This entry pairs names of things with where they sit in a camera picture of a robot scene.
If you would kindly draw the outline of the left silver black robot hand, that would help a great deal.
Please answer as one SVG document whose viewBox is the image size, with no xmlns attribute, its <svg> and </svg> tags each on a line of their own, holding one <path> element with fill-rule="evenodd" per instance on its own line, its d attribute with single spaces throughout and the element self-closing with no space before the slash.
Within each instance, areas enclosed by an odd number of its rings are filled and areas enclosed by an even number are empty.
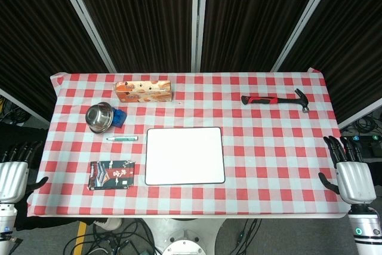
<svg viewBox="0 0 382 255">
<path fill-rule="evenodd" d="M 18 203 L 25 194 L 41 188 L 48 177 L 28 183 L 29 170 L 42 141 L 24 142 L 10 146 L 1 155 L 1 204 Z"/>
</svg>

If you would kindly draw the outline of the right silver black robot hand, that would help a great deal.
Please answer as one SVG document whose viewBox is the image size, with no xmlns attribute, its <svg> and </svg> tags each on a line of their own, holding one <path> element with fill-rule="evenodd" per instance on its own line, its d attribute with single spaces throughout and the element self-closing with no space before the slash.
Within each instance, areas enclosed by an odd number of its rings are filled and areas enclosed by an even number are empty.
<svg viewBox="0 0 382 255">
<path fill-rule="evenodd" d="M 321 183 L 347 204 L 372 203 L 377 198 L 372 175 L 355 141 L 343 136 L 339 139 L 325 136 L 324 142 L 329 149 L 337 182 L 329 182 L 324 173 L 320 172 L 318 176 Z"/>
</svg>

